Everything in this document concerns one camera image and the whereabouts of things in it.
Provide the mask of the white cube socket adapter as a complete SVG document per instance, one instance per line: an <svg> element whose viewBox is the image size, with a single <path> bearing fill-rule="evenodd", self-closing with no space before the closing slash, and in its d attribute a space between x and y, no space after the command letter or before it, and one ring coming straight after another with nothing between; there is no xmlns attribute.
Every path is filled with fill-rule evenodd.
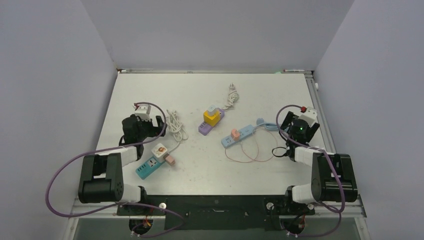
<svg viewBox="0 0 424 240"><path fill-rule="evenodd" d="M159 163L165 162L166 157L169 155L168 149L162 143L158 143L157 145L155 145L151 149L151 153L154 159Z"/></svg>

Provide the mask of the teal power strip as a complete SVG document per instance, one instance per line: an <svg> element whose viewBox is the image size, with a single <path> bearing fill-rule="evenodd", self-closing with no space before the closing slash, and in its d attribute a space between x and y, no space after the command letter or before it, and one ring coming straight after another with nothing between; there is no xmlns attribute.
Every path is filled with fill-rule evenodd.
<svg viewBox="0 0 424 240"><path fill-rule="evenodd" d="M135 173L139 178L145 180L157 169L159 169L165 162L160 162L154 156L151 156L145 162L143 162L138 168L135 169Z"/></svg>

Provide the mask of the brown wall charger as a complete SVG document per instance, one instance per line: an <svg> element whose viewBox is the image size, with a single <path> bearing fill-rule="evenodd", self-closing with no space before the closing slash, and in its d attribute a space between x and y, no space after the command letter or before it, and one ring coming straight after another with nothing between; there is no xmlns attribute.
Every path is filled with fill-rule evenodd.
<svg viewBox="0 0 424 240"><path fill-rule="evenodd" d="M176 164L175 158L169 154L164 159L170 166L174 166Z"/></svg>

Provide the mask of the light blue power strip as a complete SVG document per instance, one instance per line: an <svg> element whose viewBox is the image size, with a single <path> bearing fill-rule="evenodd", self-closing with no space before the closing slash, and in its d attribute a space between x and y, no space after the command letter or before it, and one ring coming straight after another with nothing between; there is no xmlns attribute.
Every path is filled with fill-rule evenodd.
<svg viewBox="0 0 424 240"><path fill-rule="evenodd" d="M251 124L240 128L240 129L232 129L230 135L221 139L222 146L227 149L240 141L247 139L253 135L255 127Z"/></svg>

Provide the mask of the purple power strip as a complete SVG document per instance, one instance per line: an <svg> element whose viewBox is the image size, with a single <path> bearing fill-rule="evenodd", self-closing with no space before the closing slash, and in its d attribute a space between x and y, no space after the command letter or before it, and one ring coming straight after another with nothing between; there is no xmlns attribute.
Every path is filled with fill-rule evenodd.
<svg viewBox="0 0 424 240"><path fill-rule="evenodd" d="M225 117L225 111L222 110L221 108L218 108L219 113L220 113L220 119L222 120ZM208 123L206 122L202 122L199 126L198 126L198 132L200 134L202 134L203 136L207 136L213 129L213 126L210 126Z"/></svg>

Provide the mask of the yellow cube socket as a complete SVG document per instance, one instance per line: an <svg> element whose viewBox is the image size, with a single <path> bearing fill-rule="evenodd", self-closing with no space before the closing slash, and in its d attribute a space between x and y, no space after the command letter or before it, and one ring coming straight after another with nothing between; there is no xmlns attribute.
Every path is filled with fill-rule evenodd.
<svg viewBox="0 0 424 240"><path fill-rule="evenodd" d="M221 120L221 112L218 108L215 109L213 113L210 113L209 111L205 111L203 113L203 121L210 125L211 127L214 127L218 124L218 122Z"/></svg>

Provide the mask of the small white wall charger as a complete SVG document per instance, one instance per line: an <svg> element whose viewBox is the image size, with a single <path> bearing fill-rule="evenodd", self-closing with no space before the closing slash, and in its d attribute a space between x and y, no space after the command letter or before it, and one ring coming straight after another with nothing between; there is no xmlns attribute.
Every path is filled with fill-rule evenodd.
<svg viewBox="0 0 424 240"><path fill-rule="evenodd" d="M217 110L217 107L212 104L207 108L207 114L209 116L213 116L215 114L216 110Z"/></svg>

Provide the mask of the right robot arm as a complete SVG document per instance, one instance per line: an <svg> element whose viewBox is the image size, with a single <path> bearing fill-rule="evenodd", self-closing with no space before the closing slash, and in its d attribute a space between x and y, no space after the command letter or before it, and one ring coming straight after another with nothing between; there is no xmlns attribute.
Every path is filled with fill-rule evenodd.
<svg viewBox="0 0 424 240"><path fill-rule="evenodd" d="M288 196L283 199L282 207L289 214L297 213L303 204L352 203L358 198L350 155L323 153L309 145L319 127L315 112L306 108L300 116L289 111L280 125L281 136L286 139L284 156L311 169L309 183L289 186L286 190Z"/></svg>

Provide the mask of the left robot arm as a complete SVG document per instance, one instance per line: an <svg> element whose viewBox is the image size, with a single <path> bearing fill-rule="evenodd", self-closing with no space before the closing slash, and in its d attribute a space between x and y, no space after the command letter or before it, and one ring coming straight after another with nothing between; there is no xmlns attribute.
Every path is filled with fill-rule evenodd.
<svg viewBox="0 0 424 240"><path fill-rule="evenodd" d="M124 183L123 167L141 159L147 138L163 137L166 125L160 115L153 120L143 120L135 114L122 120L123 135L118 147L84 156L78 186L78 199L88 203L129 203L136 215L148 211L149 201L142 186Z"/></svg>

